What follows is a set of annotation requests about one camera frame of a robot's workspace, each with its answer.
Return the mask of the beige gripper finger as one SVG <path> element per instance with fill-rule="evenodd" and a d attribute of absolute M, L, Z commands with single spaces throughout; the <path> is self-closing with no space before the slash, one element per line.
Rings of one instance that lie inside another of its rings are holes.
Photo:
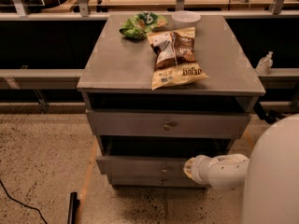
<path fill-rule="evenodd" d="M 185 162 L 183 171 L 188 178 L 192 178 L 192 168 L 194 159 L 189 159 Z"/>

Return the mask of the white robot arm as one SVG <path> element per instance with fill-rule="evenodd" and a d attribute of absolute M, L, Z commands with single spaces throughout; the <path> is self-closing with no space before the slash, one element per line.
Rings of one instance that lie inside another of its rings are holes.
<path fill-rule="evenodd" d="M 243 186 L 241 224 L 299 224 L 299 115 L 270 126 L 249 157 L 198 155 L 184 173 L 218 191 Z"/>

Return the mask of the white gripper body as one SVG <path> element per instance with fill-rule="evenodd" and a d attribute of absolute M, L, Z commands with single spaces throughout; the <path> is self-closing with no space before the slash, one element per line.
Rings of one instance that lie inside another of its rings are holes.
<path fill-rule="evenodd" d="M 213 165 L 212 158 L 205 155 L 195 157 L 191 164 L 192 180 L 200 185 L 209 185 L 209 169 Z"/>

